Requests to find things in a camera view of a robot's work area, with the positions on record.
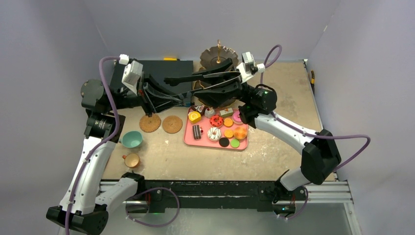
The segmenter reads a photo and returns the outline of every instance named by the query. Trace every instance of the tan mug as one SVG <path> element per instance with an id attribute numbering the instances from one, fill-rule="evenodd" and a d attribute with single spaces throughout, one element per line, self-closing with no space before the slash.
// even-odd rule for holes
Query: tan mug
<path id="1" fill-rule="evenodd" d="M 140 165 L 140 157 L 135 153 L 124 155 L 122 158 L 124 159 L 124 164 L 129 168 L 136 168 Z"/>

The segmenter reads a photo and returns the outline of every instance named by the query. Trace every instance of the wall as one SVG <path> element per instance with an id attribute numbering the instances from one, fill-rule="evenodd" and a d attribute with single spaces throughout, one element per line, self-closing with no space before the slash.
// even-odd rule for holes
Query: wall
<path id="1" fill-rule="evenodd" d="M 316 100 L 335 134 L 372 144 L 339 170 L 364 234 L 413 234 L 415 1 L 342 1 L 308 60 Z M 363 141 L 338 141 L 343 159 Z"/>
<path id="2" fill-rule="evenodd" d="M 86 122 L 80 87 L 107 54 L 81 0 L 0 1 L 0 234 L 56 234 Z"/>
<path id="3" fill-rule="evenodd" d="M 239 55 L 307 58 L 340 0 L 85 0 L 111 53 L 197 59 L 218 39 Z"/>

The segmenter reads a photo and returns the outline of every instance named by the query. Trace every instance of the robotic arm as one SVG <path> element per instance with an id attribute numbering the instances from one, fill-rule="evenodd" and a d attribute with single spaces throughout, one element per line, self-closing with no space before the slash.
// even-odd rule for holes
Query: robotic arm
<path id="1" fill-rule="evenodd" d="M 269 204 L 278 200 L 291 198 L 295 190 L 308 183 L 322 184 L 341 162 L 334 140 L 322 140 L 307 136 L 313 133 L 320 136 L 331 136 L 327 130 L 316 132 L 307 129 L 274 113 L 277 93 L 271 87 L 258 84 L 252 87 L 247 84 L 257 72 L 264 72 L 263 64 L 256 64 L 250 52 L 242 54 L 242 63 L 237 67 L 230 59 L 225 60 L 210 70 L 196 72 L 192 76 L 182 78 L 165 78 L 165 83 L 176 86 L 181 82 L 203 80 L 210 86 L 192 90 L 182 94 L 173 94 L 158 84 L 149 74 L 142 71 L 142 65 L 135 59 L 121 59 L 118 63 L 125 65 L 122 82 L 126 88 L 111 90 L 117 109 L 141 106 L 146 115 L 160 113 L 182 104 L 185 97 L 194 95 L 206 102 L 206 105 L 217 108 L 228 99 L 234 98 L 244 102 L 239 106 L 243 123 L 253 128 L 266 131 L 292 146 L 302 156 L 301 166 L 285 172 L 274 182 L 272 199 Z M 126 173 L 110 190 L 99 194 L 99 183 L 105 165 L 118 142 L 125 121 L 119 116 L 120 128 L 118 133 L 108 142 L 95 150 L 93 156 L 85 162 L 85 156 L 102 139 L 108 137 L 115 129 L 115 118 L 110 113 L 111 107 L 99 80 L 89 80 L 81 88 L 82 107 L 88 114 L 87 127 L 84 132 L 84 147 L 75 176 L 86 164 L 83 170 L 74 200 L 69 202 L 75 177 L 71 185 L 56 207 L 47 211 L 46 217 L 64 227 L 65 213 L 68 205 L 72 204 L 69 217 L 69 227 L 72 230 L 86 234 L 100 234 L 108 221 L 109 214 L 126 199 L 146 190 L 144 177 L 138 174 Z M 290 124 L 303 133 L 292 129 Z"/>

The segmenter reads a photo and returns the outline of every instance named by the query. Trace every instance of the black cookie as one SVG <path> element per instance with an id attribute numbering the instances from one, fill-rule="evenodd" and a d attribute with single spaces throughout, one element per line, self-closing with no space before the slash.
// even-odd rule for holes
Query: black cookie
<path id="1" fill-rule="evenodd" d="M 229 139 L 228 139 L 228 138 L 226 138 L 226 137 L 224 137 L 224 138 L 220 138 L 220 139 L 219 139 L 219 144 L 220 144 L 222 147 L 227 147 L 227 146 L 229 145 Z"/>

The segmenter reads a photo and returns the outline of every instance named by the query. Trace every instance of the pink donut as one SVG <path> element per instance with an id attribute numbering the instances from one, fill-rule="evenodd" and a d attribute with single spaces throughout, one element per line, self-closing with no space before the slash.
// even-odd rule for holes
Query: pink donut
<path id="1" fill-rule="evenodd" d="M 241 120 L 241 117 L 239 116 L 239 111 L 236 111 L 236 112 L 233 113 L 232 120 L 235 124 L 240 125 L 240 124 L 243 123 L 242 120 Z"/>

